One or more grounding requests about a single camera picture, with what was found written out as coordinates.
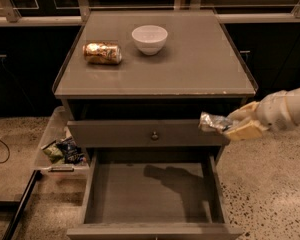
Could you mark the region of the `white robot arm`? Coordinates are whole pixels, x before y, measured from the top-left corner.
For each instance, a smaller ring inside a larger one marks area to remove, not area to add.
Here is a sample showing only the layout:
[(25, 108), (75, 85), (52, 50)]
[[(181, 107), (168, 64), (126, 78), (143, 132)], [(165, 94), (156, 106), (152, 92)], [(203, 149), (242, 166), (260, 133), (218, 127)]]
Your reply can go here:
[(286, 131), (300, 125), (300, 88), (267, 95), (228, 115), (237, 124), (224, 132), (232, 140), (260, 138), (266, 131)]

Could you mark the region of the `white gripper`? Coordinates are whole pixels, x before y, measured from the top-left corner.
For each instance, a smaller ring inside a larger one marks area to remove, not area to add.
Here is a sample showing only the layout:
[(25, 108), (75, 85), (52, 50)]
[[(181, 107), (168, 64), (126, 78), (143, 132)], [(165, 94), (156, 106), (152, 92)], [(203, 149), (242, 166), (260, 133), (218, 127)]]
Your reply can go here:
[(267, 130), (285, 131), (295, 127), (287, 107), (287, 91), (280, 91), (267, 95), (259, 103), (250, 102), (231, 112), (228, 118), (243, 121), (226, 130), (224, 135), (231, 141), (249, 140), (260, 138)]

